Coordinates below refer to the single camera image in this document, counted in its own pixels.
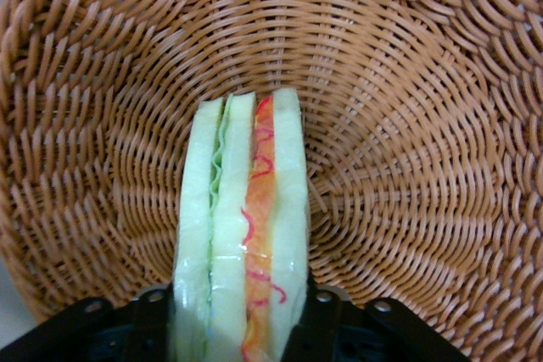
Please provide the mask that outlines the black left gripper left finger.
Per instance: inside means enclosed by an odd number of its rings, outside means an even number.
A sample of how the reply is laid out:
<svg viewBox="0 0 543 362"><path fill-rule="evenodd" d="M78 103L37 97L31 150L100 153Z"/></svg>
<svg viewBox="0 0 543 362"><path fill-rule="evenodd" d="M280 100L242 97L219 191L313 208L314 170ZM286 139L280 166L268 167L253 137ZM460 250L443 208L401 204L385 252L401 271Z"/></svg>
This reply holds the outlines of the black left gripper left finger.
<svg viewBox="0 0 543 362"><path fill-rule="evenodd" d="M151 286L116 308L84 298L1 349L2 361L172 361L173 292Z"/></svg>

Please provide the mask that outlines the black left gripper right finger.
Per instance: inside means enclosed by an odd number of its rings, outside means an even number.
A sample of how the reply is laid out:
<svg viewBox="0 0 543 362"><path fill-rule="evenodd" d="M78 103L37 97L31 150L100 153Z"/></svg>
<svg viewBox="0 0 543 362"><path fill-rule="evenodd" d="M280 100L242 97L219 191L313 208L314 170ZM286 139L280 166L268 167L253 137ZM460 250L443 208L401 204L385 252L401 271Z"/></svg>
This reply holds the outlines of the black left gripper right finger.
<svg viewBox="0 0 543 362"><path fill-rule="evenodd" d="M418 315L394 298L362 309L338 287L308 278L303 313L282 361L468 361Z"/></svg>

